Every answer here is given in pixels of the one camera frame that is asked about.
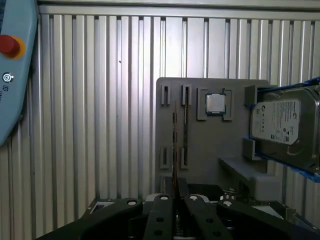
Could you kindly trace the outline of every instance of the gray block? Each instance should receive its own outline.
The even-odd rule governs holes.
[[[280,198],[281,180],[277,176],[258,172],[241,157],[219,157],[219,162],[247,186],[254,199],[270,202]]]
[[[251,161],[262,160],[261,157],[256,156],[256,141],[248,138],[242,140],[242,156]]]
[[[176,101],[177,108],[178,176],[186,178],[191,184],[216,184],[222,189],[229,189],[237,186],[220,167],[218,156],[242,155],[242,141],[249,135],[250,129],[250,110],[244,106],[245,87],[268,84],[266,80],[248,79],[158,79],[155,96],[155,190],[160,191],[161,176],[172,176],[172,106],[167,105],[166,91],[170,92],[171,102]],[[189,103],[192,103],[188,106],[187,166],[181,160],[181,149],[184,148],[184,86],[189,87]],[[211,93],[226,94],[225,116],[206,114],[206,94]],[[164,161],[164,148],[169,153],[167,161]],[[257,161],[254,168],[266,171],[267,164]]]

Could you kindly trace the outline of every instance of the emergency stop button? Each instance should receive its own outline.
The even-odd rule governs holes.
[[[0,35],[0,53],[14,57],[19,51],[20,44],[15,38],[9,35]]]

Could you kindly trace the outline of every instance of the white label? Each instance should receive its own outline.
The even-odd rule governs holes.
[[[298,139],[300,101],[259,102],[252,110],[251,136],[292,145]]]

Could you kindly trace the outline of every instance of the corrugated metal wall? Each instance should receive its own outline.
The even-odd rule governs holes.
[[[41,6],[24,118],[0,149],[0,239],[32,239],[95,198],[154,191],[159,77],[320,75],[320,15]],[[282,200],[320,227],[320,185],[270,162]]]

